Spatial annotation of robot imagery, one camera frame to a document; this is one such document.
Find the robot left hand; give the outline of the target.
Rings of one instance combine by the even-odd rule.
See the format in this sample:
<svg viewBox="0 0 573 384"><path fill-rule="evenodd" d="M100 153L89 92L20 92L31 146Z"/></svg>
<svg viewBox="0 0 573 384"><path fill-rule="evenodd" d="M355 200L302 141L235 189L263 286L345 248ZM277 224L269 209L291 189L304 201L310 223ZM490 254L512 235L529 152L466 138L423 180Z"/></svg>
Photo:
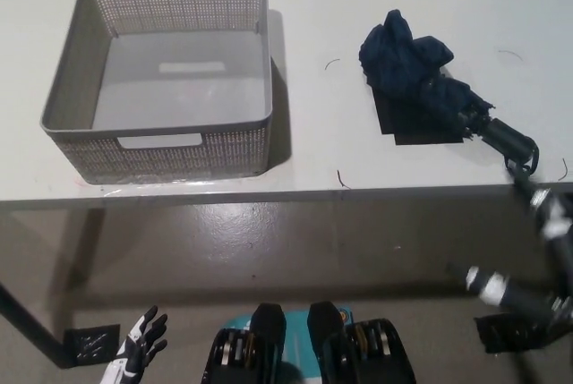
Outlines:
<svg viewBox="0 0 573 384"><path fill-rule="evenodd" d="M167 315L157 318L153 305L133 325L115 358L107 365L100 384L137 384L157 353L167 347Z"/></svg>

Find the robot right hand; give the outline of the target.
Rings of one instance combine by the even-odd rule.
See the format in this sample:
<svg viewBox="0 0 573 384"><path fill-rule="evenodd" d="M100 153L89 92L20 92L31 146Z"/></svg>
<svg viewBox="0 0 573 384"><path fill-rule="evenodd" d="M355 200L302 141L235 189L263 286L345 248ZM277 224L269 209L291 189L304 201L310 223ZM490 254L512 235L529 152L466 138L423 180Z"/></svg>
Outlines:
<svg viewBox="0 0 573 384"><path fill-rule="evenodd" d="M516 194L535 220L536 232L556 272L560 294L548 300L525 290L498 272L476 266L449 271L482 302L505 308L542 331L543 345L572 331L572 199L533 181L521 169L511 172Z"/></svg>

